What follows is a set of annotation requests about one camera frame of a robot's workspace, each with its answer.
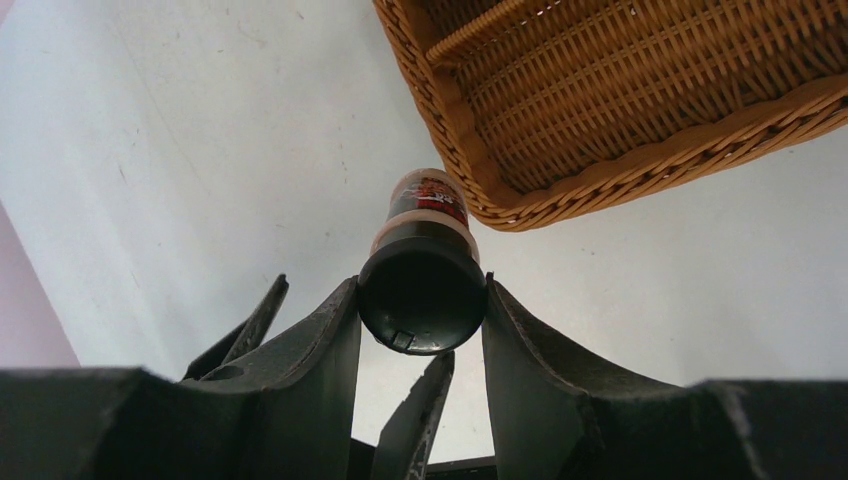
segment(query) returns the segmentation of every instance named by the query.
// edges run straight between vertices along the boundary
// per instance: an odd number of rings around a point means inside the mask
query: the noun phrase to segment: white tabletop
[[[596,353],[674,383],[848,375],[846,131],[542,230],[485,269]],[[271,334],[365,261],[439,166],[369,1],[18,0],[0,28],[0,200],[83,365],[170,378],[279,272]],[[367,333],[355,437],[427,359]],[[479,335],[432,460],[492,451]]]

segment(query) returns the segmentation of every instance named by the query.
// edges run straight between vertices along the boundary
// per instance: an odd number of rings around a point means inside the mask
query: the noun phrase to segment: brown wicker basket
[[[447,170],[521,231],[848,121],[848,0],[376,0]]]

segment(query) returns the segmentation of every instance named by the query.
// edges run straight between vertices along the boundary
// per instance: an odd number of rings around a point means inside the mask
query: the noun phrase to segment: bottle
[[[359,274],[360,317],[392,350],[452,350],[480,327],[487,300],[462,189],[441,170],[415,170],[389,205]]]

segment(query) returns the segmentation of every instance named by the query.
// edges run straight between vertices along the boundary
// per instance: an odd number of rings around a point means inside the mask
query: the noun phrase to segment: black lid
[[[468,340],[486,312],[486,280],[462,249],[430,237],[380,248],[359,275],[359,314],[392,350],[435,355]]]

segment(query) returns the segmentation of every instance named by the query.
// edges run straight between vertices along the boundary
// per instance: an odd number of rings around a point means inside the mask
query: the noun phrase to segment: bottle label
[[[438,178],[422,177],[410,183],[395,199],[389,210],[389,218],[410,210],[445,213],[468,227],[468,213],[462,194]]]

